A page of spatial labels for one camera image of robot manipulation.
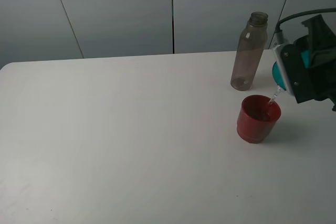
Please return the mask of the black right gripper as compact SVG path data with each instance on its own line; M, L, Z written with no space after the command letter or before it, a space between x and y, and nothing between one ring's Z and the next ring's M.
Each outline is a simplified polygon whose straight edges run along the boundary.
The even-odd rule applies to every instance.
M335 103L335 33L322 15L302 22L308 34L295 40L306 75L296 94L296 102L330 99Z

